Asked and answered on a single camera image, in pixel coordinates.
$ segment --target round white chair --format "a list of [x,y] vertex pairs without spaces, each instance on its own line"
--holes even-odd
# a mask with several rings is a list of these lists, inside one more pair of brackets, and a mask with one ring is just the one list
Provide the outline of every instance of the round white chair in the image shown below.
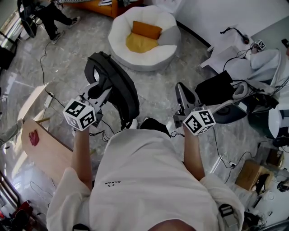
[[[162,28],[157,47],[145,52],[132,52],[126,46],[133,21]],[[133,7],[114,19],[108,40],[112,55],[124,66],[137,71],[153,71],[166,66],[176,52],[181,39],[175,18],[157,6]]]

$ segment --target red stain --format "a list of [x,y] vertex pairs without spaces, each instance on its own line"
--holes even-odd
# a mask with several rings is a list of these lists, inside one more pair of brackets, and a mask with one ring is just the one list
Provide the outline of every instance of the red stain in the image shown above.
[[29,133],[30,142],[33,146],[36,146],[39,142],[39,136],[36,130]]

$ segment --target hand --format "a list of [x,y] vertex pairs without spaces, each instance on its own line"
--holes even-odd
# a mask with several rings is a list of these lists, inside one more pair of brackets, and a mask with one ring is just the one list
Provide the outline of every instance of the hand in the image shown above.
[[198,139],[198,135],[194,135],[184,124],[182,125],[184,129],[185,136],[190,137],[191,139]]

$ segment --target plug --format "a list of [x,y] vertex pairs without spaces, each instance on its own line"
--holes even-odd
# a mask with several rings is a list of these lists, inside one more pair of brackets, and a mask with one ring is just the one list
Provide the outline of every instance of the plug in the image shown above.
[[229,165],[231,166],[231,168],[235,168],[236,167],[236,164],[233,163],[232,161],[229,162]]

